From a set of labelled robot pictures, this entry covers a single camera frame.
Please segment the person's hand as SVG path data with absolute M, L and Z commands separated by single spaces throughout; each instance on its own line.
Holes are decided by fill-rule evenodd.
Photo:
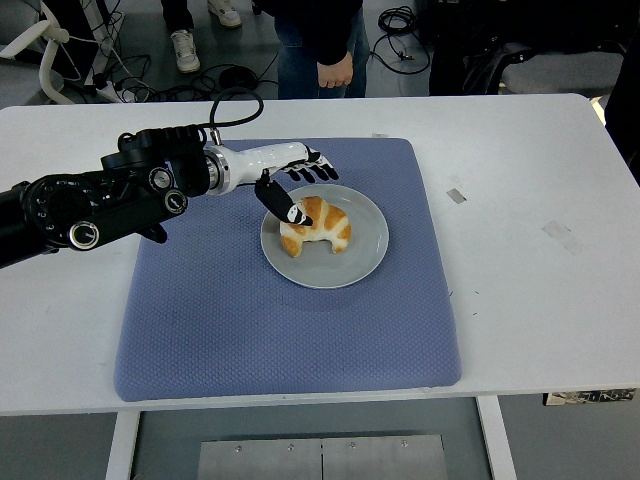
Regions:
M 335 64 L 317 64 L 318 84 L 320 88 L 339 88 L 351 84 L 353 71 L 353 58 L 349 51 Z

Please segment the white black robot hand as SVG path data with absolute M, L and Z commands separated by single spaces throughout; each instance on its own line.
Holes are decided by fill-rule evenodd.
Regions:
M 294 181 L 305 179 L 313 183 L 339 178 L 331 163 L 318 151 L 301 142 L 288 142 L 244 151 L 219 147 L 224 157 L 220 165 L 220 193 L 230 193 L 240 185 L 253 185 L 260 202 L 278 220 L 295 225 L 311 226 L 313 220 L 304 214 L 289 194 L 272 179 L 278 171 L 288 173 Z

